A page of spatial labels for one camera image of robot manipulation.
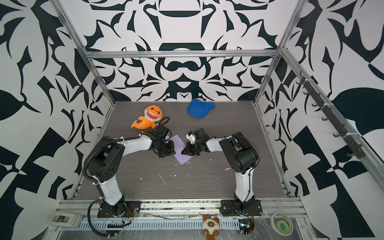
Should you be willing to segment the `lilac square paper sheet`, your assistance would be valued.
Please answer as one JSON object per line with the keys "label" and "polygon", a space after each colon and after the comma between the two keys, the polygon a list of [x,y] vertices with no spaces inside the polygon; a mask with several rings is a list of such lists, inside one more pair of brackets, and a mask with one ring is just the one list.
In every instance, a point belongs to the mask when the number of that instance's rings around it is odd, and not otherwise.
{"label": "lilac square paper sheet", "polygon": [[174,150],[175,150],[175,158],[179,162],[180,165],[183,165],[187,163],[192,156],[183,155],[182,150],[186,147],[185,143],[181,140],[181,138],[178,135],[175,135],[170,138],[170,140],[174,143]]}

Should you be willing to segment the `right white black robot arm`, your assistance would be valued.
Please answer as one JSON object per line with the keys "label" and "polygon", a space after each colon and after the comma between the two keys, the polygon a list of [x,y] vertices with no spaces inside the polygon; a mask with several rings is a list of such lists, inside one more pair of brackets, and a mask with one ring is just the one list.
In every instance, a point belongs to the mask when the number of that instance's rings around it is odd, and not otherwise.
{"label": "right white black robot arm", "polygon": [[240,205],[248,204],[254,198],[253,174],[260,162],[260,154],[242,133],[210,138],[203,128],[189,132],[183,155],[198,156],[201,152],[224,153],[231,169],[236,173],[235,200]]}

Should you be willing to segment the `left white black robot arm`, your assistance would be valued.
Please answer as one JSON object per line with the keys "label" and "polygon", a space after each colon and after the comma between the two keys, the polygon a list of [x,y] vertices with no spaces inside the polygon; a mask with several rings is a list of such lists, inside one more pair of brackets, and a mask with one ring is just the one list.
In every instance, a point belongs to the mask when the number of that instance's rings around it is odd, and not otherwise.
{"label": "left white black robot arm", "polygon": [[163,125],[135,137],[113,139],[104,136],[88,155],[83,166],[83,177],[97,186],[105,204],[115,207],[124,201],[116,174],[124,156],[140,151],[154,151],[159,158],[174,155],[171,130]]}

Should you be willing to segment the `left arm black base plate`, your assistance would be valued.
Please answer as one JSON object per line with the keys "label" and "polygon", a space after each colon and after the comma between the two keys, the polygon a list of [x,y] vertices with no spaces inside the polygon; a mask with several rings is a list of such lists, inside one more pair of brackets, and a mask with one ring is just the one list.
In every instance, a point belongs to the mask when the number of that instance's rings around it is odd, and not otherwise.
{"label": "left arm black base plate", "polygon": [[130,218],[139,214],[141,210],[141,201],[123,201],[120,200],[116,205],[109,205],[102,201],[99,207],[98,218],[122,217]]}

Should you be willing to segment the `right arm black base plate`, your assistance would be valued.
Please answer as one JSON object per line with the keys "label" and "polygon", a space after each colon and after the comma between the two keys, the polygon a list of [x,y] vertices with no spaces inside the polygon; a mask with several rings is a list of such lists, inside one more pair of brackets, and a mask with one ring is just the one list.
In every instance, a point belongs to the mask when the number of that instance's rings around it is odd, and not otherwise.
{"label": "right arm black base plate", "polygon": [[235,216],[235,215],[246,215],[246,216],[261,216],[263,209],[260,200],[251,198],[245,203],[239,200],[221,200],[220,213],[223,216]]}

